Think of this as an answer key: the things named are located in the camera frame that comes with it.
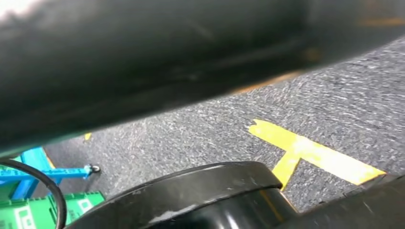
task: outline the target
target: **green plastic bin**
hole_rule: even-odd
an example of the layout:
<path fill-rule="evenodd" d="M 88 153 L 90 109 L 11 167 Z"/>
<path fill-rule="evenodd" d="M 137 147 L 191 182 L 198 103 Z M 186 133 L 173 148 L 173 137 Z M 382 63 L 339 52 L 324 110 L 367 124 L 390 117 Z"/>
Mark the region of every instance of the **green plastic bin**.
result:
<path fill-rule="evenodd" d="M 75 221 L 92 207 L 104 202 L 105 200 L 101 192 L 68 194 L 65 195 L 65 199 L 67 205 L 66 224 L 70 224 L 71 222 Z M 51 202 L 53 205 L 53 212 L 56 214 L 56 203 L 53 198 L 51 198 Z"/>
<path fill-rule="evenodd" d="M 9 182 L 7 184 L 0 185 L 0 201 L 7 201 L 11 199 L 12 195 L 15 192 L 19 182 Z"/>
<path fill-rule="evenodd" d="M 104 201 L 100 192 L 65 195 L 67 224 Z M 0 202 L 0 229 L 54 229 L 56 204 L 53 197 Z"/>
<path fill-rule="evenodd" d="M 49 198 L 0 202 L 0 229 L 53 229 L 55 219 Z"/>

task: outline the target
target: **yellow floor marking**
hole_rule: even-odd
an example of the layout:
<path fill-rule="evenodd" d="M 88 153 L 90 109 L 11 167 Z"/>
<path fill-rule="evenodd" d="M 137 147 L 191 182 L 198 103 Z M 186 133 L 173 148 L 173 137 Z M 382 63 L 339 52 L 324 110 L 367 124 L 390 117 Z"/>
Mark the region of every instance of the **yellow floor marking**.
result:
<path fill-rule="evenodd" d="M 55 165 L 53 164 L 53 162 L 49 159 L 45 149 L 42 147 L 43 152 L 45 153 L 45 157 L 48 160 L 49 165 L 51 166 L 51 168 L 55 168 Z"/>
<path fill-rule="evenodd" d="M 268 204 L 268 206 L 270 207 L 270 209 L 272 210 L 272 212 L 274 213 L 274 215 L 276 216 L 278 221 L 283 222 L 284 218 L 280 215 L 280 213 L 277 211 L 274 204 L 270 201 L 266 192 L 264 190 L 260 190 L 259 192 L 260 192 L 260 195 L 263 197 L 263 199 L 265 199 L 266 203 Z"/>
<path fill-rule="evenodd" d="M 87 133 L 87 134 L 85 134 L 85 140 L 87 141 L 88 139 L 90 139 L 91 138 L 91 133 Z"/>
<path fill-rule="evenodd" d="M 52 163 L 52 161 L 49 159 L 48 156 L 46 156 L 46 159 L 48 159 L 48 163 L 51 166 L 51 168 L 55 168 L 55 165 Z"/>
<path fill-rule="evenodd" d="M 270 84 L 278 83 L 278 82 L 283 81 L 283 80 L 294 78 L 294 77 L 296 77 L 296 76 L 298 76 L 300 74 L 301 74 L 301 72 L 298 72 L 298 71 L 292 72 L 292 73 L 287 73 L 287 74 L 284 74 L 284 75 L 273 77 L 270 80 L 266 80 L 264 82 L 260 82 L 260 83 L 257 83 L 257 84 L 254 84 L 254 85 L 251 85 L 251 86 L 248 86 L 248 87 L 243 87 L 243 88 L 236 89 L 234 92 L 235 93 L 249 92 L 249 91 L 257 89 L 257 88 L 261 88 L 261 87 L 264 87 L 264 86 L 267 86 L 267 85 L 270 85 Z"/>
<path fill-rule="evenodd" d="M 299 136 L 275 124 L 256 119 L 254 121 L 256 125 L 249 127 L 251 134 L 286 151 L 273 169 L 273 173 L 280 179 L 284 187 L 294 173 L 300 159 L 304 159 L 355 185 L 385 174 L 384 171 L 313 142 L 306 137 Z"/>
<path fill-rule="evenodd" d="M 405 20 L 402 18 L 389 19 L 370 19 L 360 22 L 361 26 L 401 26 L 405 25 Z"/>

